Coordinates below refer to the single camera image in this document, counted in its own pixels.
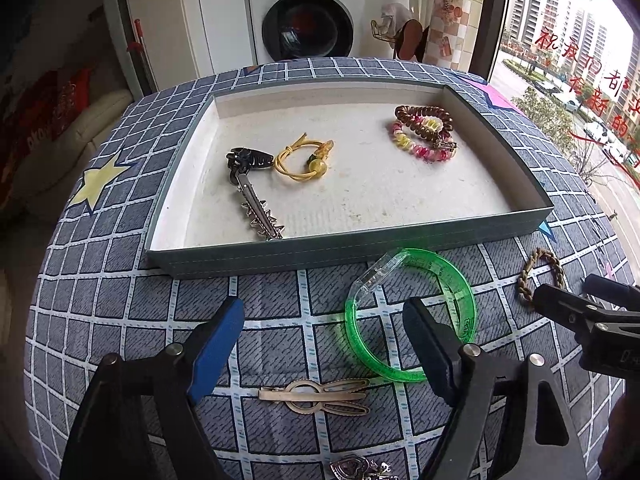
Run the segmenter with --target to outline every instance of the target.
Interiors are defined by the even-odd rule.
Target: yellow hair tie
[[[273,166],[278,173],[287,175],[288,177],[291,177],[293,180],[297,180],[298,182],[304,182],[305,180],[323,176],[327,170],[327,165],[324,160],[329,156],[329,152],[334,146],[334,142],[332,140],[328,140],[327,142],[320,142],[319,140],[305,139],[306,134],[303,134],[302,137],[300,137],[296,142],[282,150],[273,163]],[[290,173],[284,166],[284,160],[289,155],[291,155],[291,153],[295,152],[298,148],[302,148],[303,146],[318,147],[318,149],[315,150],[306,161],[308,172]]]

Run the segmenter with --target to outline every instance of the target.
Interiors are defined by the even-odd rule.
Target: green bracelet
[[[403,249],[396,254],[387,253],[353,282],[344,303],[344,323],[351,349],[367,368],[385,379],[418,383],[426,379],[421,369],[397,370],[383,363],[367,348],[356,323],[358,302],[381,285],[396,267],[404,266],[418,267],[436,276],[456,334],[463,343],[471,343],[476,334],[476,300],[465,277],[452,263],[424,249]]]

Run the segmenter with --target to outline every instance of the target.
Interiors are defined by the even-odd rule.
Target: pink beaded bracelet
[[[401,121],[396,121],[392,126],[392,139],[398,145],[399,148],[410,152],[418,158],[421,158],[425,162],[441,162],[449,160],[456,153],[456,143],[451,140],[448,132],[442,130],[442,122],[438,124],[437,119],[434,118],[420,118],[423,124],[428,128],[433,128],[437,131],[437,127],[440,126],[438,139],[433,143],[433,147],[421,146],[417,142],[413,142],[402,132]]]

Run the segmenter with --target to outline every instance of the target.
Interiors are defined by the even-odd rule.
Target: cabinet door
[[[183,0],[127,0],[129,15],[140,20],[146,54],[158,89],[198,78]]]

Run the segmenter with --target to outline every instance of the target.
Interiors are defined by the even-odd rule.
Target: checkered tablecloth
[[[607,417],[622,384],[578,366],[580,347],[561,326],[530,313],[516,297],[516,276],[536,247],[562,262],[568,286],[604,275],[633,277],[620,242],[572,167],[533,124],[495,96],[481,78],[410,62],[314,59],[222,73],[145,97],[131,105],[92,160],[101,168],[114,155],[130,168],[108,184],[93,211],[85,204],[63,213],[47,249],[33,294],[26,334],[24,387],[38,462],[52,479],[78,405],[102,355],[151,356],[184,341],[222,300],[244,300],[246,322],[218,386],[197,412],[217,456],[237,480],[332,478],[330,460],[357,453],[384,460],[401,479],[417,479],[442,433],[450,408],[427,383],[393,384],[380,378],[363,401],[370,414],[345,418],[299,415],[283,404],[257,399],[260,386],[298,378],[325,383],[371,377],[354,357],[342,325],[351,282],[367,263],[208,280],[172,280],[143,254],[150,216],[175,153],[197,112],[212,94],[323,78],[394,78],[446,84],[465,98],[514,147],[554,202],[552,236],[519,238],[441,252],[466,276],[478,304],[476,341],[486,351],[523,359],[542,354],[551,365],[584,451],[590,478]],[[533,285],[551,283],[547,266],[532,272]],[[360,312],[370,348],[396,367],[417,365],[402,328],[402,302],[421,296],[437,317],[443,301],[433,284],[413,270],[395,275]],[[172,469],[154,415],[145,402],[151,446],[168,478]],[[484,480],[492,462],[504,400],[491,409],[473,478]]]

